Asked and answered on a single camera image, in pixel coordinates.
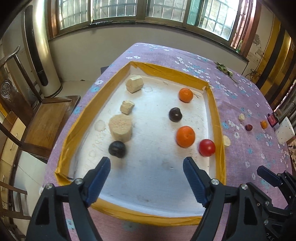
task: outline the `blue gripper pad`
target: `blue gripper pad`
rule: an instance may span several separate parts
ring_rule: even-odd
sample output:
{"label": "blue gripper pad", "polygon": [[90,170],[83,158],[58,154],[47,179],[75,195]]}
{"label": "blue gripper pad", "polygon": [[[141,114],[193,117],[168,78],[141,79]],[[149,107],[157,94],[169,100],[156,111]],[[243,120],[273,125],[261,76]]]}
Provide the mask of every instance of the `blue gripper pad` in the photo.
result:
{"label": "blue gripper pad", "polygon": [[85,183],[89,180],[89,184],[87,185],[87,196],[85,203],[90,206],[94,203],[105,184],[105,181],[109,175],[111,170],[111,162],[107,157],[103,157],[101,161],[98,163],[95,169],[89,170],[85,175]]}
{"label": "blue gripper pad", "polygon": [[257,174],[273,187],[279,187],[281,185],[281,178],[271,170],[267,169],[265,166],[259,166],[257,169]]}
{"label": "blue gripper pad", "polygon": [[195,164],[191,157],[187,157],[183,161],[183,171],[189,182],[189,185],[193,191],[195,199],[198,203],[201,203],[204,207],[209,203],[210,198],[206,195],[206,187],[202,182],[197,171],[200,170],[198,166]]}

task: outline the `small orange fruit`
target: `small orange fruit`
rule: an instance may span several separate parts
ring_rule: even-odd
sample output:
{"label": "small orange fruit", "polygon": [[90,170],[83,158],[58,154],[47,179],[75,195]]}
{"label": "small orange fruit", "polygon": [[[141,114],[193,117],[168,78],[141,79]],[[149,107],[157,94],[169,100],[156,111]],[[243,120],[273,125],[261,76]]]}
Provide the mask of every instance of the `small orange fruit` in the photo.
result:
{"label": "small orange fruit", "polygon": [[189,126],[182,126],[178,129],[176,134],[176,142],[181,147],[189,147],[195,141],[194,130]]}
{"label": "small orange fruit", "polygon": [[262,129],[266,129],[267,126],[268,126],[266,120],[261,121],[261,122],[260,122],[260,125],[261,125]]}
{"label": "small orange fruit", "polygon": [[188,88],[182,88],[179,91],[179,99],[183,102],[190,102],[193,99],[193,93]]}

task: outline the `small beige chunk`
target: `small beige chunk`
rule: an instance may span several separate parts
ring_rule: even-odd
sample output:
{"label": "small beige chunk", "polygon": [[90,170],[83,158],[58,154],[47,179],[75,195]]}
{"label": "small beige chunk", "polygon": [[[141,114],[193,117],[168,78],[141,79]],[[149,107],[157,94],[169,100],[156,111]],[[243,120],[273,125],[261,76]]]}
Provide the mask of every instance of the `small beige chunk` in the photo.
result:
{"label": "small beige chunk", "polygon": [[244,114],[243,113],[239,114],[238,120],[244,121]]}
{"label": "small beige chunk", "polygon": [[129,115],[135,104],[130,100],[124,100],[120,106],[120,111],[124,114]]}
{"label": "small beige chunk", "polygon": [[231,144],[231,141],[228,138],[228,136],[223,136],[223,142],[224,142],[225,146],[230,146],[230,144]]}
{"label": "small beige chunk", "polygon": [[140,90],[143,86],[144,86],[143,79],[139,75],[128,79],[126,82],[126,89],[131,93],[134,93]]}
{"label": "small beige chunk", "polygon": [[124,115],[115,115],[109,121],[110,133],[115,141],[123,143],[129,141],[132,136],[131,118]]}

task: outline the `tray rim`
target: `tray rim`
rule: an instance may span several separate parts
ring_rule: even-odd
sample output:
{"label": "tray rim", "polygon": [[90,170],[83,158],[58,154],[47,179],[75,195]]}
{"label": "tray rim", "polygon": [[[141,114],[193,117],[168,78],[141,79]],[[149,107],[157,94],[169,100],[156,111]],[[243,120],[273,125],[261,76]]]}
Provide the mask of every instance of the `tray rim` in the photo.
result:
{"label": "tray rim", "polygon": [[[71,126],[65,140],[63,141],[63,146],[58,160],[57,168],[54,172],[58,184],[68,185],[71,183],[67,179],[71,158],[75,154],[75,151],[78,148],[83,135],[87,131],[92,120],[95,118],[100,109],[105,105],[105,102],[108,100],[112,92],[116,89],[118,84],[120,84],[122,79],[129,74],[131,66],[135,68],[140,68],[147,75],[160,77],[207,92],[210,115],[212,119],[214,143],[216,145],[216,178],[225,185],[226,163],[223,134],[217,105],[210,85],[204,80],[201,80],[186,73],[182,73],[175,69],[170,69],[156,64],[135,61],[127,63],[100,88],[100,90],[95,94],[91,101],[81,111],[75,123]],[[118,206],[101,198],[98,198],[97,201],[91,205],[91,207],[97,211],[119,219],[157,226],[198,225],[202,218],[202,216],[170,218],[150,215]]]}

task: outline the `tomato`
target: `tomato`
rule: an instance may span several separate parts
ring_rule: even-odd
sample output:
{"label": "tomato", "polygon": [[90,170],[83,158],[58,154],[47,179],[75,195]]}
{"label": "tomato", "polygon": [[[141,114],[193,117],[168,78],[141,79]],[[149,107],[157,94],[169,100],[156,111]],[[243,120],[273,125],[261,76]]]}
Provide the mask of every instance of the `tomato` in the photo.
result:
{"label": "tomato", "polygon": [[215,143],[209,139],[203,139],[199,144],[198,151],[202,156],[211,156],[216,151]]}

